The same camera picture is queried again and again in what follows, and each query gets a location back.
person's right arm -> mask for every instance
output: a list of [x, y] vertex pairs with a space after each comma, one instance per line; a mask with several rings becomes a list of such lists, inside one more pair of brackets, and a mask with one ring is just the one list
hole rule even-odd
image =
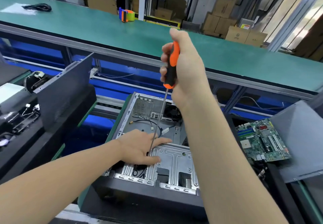
[[[181, 49], [172, 99], [183, 115], [209, 222], [288, 223], [237, 145], [188, 34], [176, 29], [170, 34]], [[163, 46], [163, 62], [171, 46]], [[166, 68], [160, 72], [164, 81]]]

forearm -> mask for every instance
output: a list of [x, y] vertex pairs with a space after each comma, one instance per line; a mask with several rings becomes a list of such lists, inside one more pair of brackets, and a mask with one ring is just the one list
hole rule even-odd
[[287, 223], [241, 152], [211, 92], [199, 91], [194, 97], [182, 114], [209, 222]]
[[119, 160], [119, 142], [113, 140], [51, 161], [0, 185], [1, 222], [48, 223]]

screwdriver handle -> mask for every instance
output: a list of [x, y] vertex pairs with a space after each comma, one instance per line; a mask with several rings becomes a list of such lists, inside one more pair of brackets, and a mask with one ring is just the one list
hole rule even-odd
[[165, 75], [164, 83], [164, 87], [166, 87], [167, 89], [173, 89], [175, 86], [175, 80], [177, 78], [176, 66], [180, 52], [181, 51], [178, 42], [174, 41], [171, 52], [167, 59], [167, 73]]

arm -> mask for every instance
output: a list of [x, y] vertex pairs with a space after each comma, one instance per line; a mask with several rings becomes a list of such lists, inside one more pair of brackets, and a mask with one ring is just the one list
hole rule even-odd
[[[287, 223], [237, 145], [188, 34], [175, 29], [170, 34], [181, 49], [172, 99], [184, 118], [209, 222]], [[163, 46], [163, 62], [170, 48]], [[160, 72], [164, 81], [166, 68]]]
[[[51, 161], [0, 185], [1, 223], [48, 223], [104, 171], [122, 160], [152, 165], [152, 134], [133, 130], [101, 146]], [[154, 145], [171, 142], [154, 140]]]

person's left hand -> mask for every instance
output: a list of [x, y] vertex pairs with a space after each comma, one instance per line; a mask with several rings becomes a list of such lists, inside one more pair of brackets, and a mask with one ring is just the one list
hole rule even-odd
[[[121, 160], [134, 165], [153, 165], [160, 162], [158, 156], [147, 156], [153, 136], [154, 133], [148, 134], [137, 129], [120, 136], [117, 141], [121, 145]], [[156, 138], [152, 147], [167, 142], [172, 142], [172, 140], [166, 137]]]

